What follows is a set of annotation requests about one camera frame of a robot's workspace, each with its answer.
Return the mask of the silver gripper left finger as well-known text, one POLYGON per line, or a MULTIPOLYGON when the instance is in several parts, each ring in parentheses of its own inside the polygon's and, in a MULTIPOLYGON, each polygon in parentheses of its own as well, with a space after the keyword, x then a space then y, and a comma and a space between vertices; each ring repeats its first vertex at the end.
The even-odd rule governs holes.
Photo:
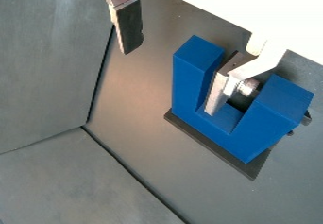
POLYGON ((116 27, 120 50, 131 53, 143 43, 143 18, 140 0, 105 0, 111 22, 116 27))

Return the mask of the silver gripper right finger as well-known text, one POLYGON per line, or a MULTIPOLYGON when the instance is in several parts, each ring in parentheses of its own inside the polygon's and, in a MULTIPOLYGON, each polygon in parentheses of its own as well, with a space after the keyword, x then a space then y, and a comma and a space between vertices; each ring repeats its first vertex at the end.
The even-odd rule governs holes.
POLYGON ((278 40, 252 34, 246 53, 236 52, 215 72, 204 111, 214 115, 236 91, 250 96, 259 83, 255 76, 276 67, 287 49, 278 40))

